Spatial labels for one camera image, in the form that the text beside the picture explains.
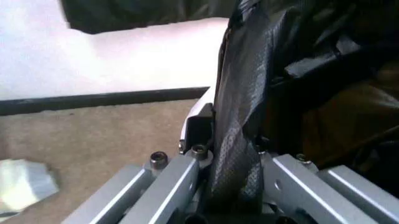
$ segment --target beige carpet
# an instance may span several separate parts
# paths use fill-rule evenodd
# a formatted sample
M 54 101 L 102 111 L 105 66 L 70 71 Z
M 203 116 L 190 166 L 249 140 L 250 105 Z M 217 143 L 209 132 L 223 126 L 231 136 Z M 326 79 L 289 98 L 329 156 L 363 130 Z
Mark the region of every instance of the beige carpet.
M 169 156 L 195 100 L 46 111 L 0 117 L 0 158 L 46 163 L 60 192 L 4 224 L 57 224 L 125 164 Z

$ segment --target silver metal bar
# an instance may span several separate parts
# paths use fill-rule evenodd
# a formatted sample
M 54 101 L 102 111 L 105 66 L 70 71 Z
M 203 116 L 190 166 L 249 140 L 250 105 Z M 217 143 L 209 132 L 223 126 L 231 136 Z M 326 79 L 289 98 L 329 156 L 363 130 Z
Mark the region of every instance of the silver metal bar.
M 63 224 L 116 223 L 149 187 L 151 171 L 127 165 L 71 213 Z
M 399 200 L 346 166 L 318 176 L 379 223 L 399 223 Z
M 194 195 L 199 166 L 178 155 L 162 171 L 120 224 L 165 224 L 176 209 L 184 210 Z
M 264 188 L 284 212 L 304 210 L 318 223 L 376 223 L 287 154 L 264 163 Z

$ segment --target black mesh fabric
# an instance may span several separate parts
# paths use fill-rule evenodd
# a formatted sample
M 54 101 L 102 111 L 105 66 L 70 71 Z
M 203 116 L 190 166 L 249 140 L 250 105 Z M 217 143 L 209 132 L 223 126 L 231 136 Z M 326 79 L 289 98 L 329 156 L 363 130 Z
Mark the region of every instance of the black mesh fabric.
M 395 13 L 384 4 L 379 6 L 382 11 Z M 263 184 L 255 139 L 268 100 L 276 102 L 278 116 L 271 119 L 281 125 L 271 139 L 276 150 L 300 150 L 297 124 L 303 111 L 369 77 L 372 66 L 397 54 L 396 27 L 366 32 L 357 24 L 365 21 L 364 12 L 382 11 L 362 8 L 354 1 L 242 0 L 237 4 L 220 51 L 215 158 L 205 211 L 260 210 Z M 376 38 L 358 38 L 366 35 Z

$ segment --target black baseboard trim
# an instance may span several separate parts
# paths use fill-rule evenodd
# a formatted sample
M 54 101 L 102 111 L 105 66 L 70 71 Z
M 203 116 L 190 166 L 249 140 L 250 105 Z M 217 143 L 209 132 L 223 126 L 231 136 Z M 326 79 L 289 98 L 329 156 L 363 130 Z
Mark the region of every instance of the black baseboard trim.
M 66 110 L 82 107 L 141 104 L 200 98 L 208 87 L 154 91 L 120 92 L 68 97 L 18 99 L 0 101 L 0 116 Z

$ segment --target white wall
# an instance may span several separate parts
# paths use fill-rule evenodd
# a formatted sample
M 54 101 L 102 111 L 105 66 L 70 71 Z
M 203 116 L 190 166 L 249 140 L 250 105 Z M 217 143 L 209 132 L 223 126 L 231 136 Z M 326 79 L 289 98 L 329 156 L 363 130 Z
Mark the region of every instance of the white wall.
M 227 19 L 87 35 L 56 0 L 0 1 L 0 100 L 210 86 Z

